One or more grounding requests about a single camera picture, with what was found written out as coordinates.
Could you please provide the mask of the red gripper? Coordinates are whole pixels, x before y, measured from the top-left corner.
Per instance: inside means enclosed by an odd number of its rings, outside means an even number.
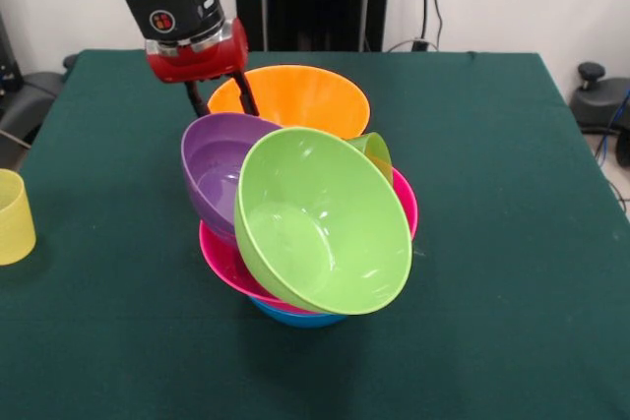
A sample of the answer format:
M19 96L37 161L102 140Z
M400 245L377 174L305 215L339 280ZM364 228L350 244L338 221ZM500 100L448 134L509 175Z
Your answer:
M239 19L227 20L218 32L186 45L166 46L155 40L147 40L145 50L149 65L159 80L168 84L184 83L198 118L206 116L208 108L195 81L231 74L239 89L243 111L251 116L259 116L253 92L243 72L247 63L248 44L244 26Z

